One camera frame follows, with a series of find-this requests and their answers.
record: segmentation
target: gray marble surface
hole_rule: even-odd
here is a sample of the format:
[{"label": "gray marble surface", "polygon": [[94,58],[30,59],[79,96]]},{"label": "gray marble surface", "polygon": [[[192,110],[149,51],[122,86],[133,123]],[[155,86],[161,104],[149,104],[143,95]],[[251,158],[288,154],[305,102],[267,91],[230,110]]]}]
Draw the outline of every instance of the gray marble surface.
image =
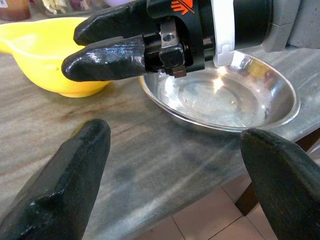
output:
[{"label": "gray marble surface", "polygon": [[[276,67],[301,97],[299,115],[274,132],[295,141],[320,127],[320,50],[245,51]],[[66,98],[31,83],[3,54],[0,78],[0,215],[73,129],[92,118],[109,123],[111,150],[84,240],[130,239],[245,171],[238,137],[178,126],[136,78]]]}]

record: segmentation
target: yellow bowl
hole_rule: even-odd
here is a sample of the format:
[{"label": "yellow bowl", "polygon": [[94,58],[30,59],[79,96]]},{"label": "yellow bowl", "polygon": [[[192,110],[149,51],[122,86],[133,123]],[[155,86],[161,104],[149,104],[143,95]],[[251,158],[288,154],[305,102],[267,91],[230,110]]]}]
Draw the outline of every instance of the yellow bowl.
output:
[{"label": "yellow bowl", "polygon": [[101,91],[108,81],[75,82],[61,72],[63,60],[81,50],[73,40],[85,17],[62,17],[0,25],[0,52],[12,54],[36,85],[66,97],[81,98]]}]

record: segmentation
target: stainless steel bowl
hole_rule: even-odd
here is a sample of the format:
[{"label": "stainless steel bowl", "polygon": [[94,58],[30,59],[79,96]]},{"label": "stainless steel bowl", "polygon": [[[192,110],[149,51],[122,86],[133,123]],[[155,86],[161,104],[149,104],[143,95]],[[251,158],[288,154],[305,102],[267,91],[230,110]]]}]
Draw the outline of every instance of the stainless steel bowl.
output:
[{"label": "stainless steel bowl", "polygon": [[270,130],[291,121],[300,99],[291,83],[261,60],[236,51],[230,66],[174,78],[164,73],[140,78],[146,94],[180,125],[199,131],[240,133]]}]

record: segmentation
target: floor tile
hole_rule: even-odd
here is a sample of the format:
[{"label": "floor tile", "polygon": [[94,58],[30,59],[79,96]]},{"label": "floor tile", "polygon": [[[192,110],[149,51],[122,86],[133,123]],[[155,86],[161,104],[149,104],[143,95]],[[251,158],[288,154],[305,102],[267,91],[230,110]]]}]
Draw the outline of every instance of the floor tile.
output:
[{"label": "floor tile", "polygon": [[210,240],[264,240],[246,217],[241,217]]},{"label": "floor tile", "polygon": [[277,240],[260,204],[258,204],[246,217],[266,240]]},{"label": "floor tile", "polygon": [[186,240],[208,240],[241,216],[231,198],[218,188],[176,213],[173,219]]},{"label": "floor tile", "polygon": [[168,217],[133,240],[184,240],[184,237],[181,235],[173,219]]},{"label": "floor tile", "polygon": [[223,185],[222,188],[235,203],[250,183],[251,179],[246,173]]}]

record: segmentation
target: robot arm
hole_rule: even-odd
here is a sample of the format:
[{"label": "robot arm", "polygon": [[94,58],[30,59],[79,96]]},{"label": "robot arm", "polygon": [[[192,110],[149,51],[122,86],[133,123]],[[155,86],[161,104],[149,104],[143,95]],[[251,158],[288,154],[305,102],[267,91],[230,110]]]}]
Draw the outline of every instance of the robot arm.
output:
[{"label": "robot arm", "polygon": [[67,57],[74,81],[107,81],[161,70],[176,78],[232,62],[233,51],[320,48],[318,0],[136,0],[81,23],[86,47]]}]

